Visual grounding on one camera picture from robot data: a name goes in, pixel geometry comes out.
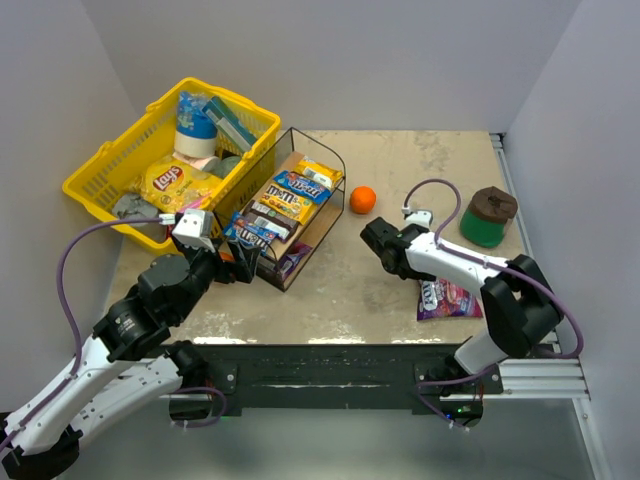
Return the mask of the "blue M&M's bag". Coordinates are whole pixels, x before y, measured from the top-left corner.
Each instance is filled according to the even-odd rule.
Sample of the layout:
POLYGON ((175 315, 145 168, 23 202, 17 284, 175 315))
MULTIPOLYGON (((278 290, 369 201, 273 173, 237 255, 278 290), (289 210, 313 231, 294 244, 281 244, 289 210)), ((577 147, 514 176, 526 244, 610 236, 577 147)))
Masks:
POLYGON ((269 229, 251 223, 245 216, 235 212, 230 223, 225 227, 223 234, 228 239, 238 240, 246 247, 257 247, 266 251, 277 234, 269 229))
POLYGON ((274 177, 274 182, 314 204, 322 204, 331 196, 331 190, 327 187, 293 171, 280 172, 274 177))

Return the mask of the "brown chocolate bag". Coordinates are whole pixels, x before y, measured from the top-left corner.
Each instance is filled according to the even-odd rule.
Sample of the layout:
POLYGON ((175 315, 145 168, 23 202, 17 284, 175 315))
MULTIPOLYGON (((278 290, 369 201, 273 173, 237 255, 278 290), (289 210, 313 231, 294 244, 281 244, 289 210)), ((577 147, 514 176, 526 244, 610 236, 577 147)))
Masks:
POLYGON ((283 243, 287 242, 299 227, 297 221, 255 200, 249 201, 242 214, 250 223, 274 232, 283 243))

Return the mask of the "purple Fox's candy bag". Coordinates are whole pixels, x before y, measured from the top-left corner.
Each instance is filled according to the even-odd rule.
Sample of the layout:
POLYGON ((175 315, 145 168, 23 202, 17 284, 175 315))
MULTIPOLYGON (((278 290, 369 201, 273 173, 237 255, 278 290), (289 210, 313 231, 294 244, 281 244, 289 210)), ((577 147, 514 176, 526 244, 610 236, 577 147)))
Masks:
POLYGON ((312 250, 311 246, 296 242, 278 261, 261 256, 258 259, 257 272, 266 279, 283 283, 312 250))

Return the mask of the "yellow M&M's bag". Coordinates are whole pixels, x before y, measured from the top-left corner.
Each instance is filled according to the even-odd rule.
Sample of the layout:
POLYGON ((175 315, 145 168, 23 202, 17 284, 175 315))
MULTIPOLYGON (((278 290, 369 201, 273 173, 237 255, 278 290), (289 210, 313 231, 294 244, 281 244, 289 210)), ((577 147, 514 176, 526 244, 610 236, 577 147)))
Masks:
POLYGON ((278 213, 305 225, 315 214, 317 205, 276 183, 270 184, 261 195, 260 202, 278 213))

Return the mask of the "small yellow snack bar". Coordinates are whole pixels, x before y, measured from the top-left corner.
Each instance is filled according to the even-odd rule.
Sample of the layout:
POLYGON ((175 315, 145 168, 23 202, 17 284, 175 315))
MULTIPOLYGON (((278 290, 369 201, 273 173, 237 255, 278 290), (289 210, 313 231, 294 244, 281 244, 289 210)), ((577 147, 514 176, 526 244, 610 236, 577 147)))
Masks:
POLYGON ((304 156, 294 167, 294 171, 323 187, 333 190, 343 179, 344 173, 304 156))

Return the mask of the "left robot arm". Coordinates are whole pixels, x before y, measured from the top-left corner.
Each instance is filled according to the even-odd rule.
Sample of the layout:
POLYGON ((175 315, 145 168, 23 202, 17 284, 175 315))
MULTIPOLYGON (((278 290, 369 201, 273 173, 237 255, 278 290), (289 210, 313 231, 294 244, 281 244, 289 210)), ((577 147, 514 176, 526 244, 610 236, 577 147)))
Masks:
POLYGON ((207 361, 189 341, 151 355, 183 323, 215 283, 249 283, 258 248, 238 241, 228 253, 216 246, 181 247, 156 258, 127 295, 94 326, 69 371, 2 420, 2 466, 11 479, 54 479, 81 448, 110 425, 165 394, 203 393, 219 409, 207 361))

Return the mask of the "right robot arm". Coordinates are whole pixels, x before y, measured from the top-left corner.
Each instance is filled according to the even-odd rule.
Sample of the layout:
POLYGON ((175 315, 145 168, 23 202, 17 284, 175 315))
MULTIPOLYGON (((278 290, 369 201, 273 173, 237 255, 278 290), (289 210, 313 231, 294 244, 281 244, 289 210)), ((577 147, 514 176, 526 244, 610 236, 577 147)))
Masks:
POLYGON ((486 326, 448 361, 453 376, 477 375, 509 357, 527 356, 562 319, 544 275, 526 255, 482 257, 422 225, 399 230, 381 217, 369 222, 360 238, 386 272, 403 280, 444 279, 482 303, 486 326))

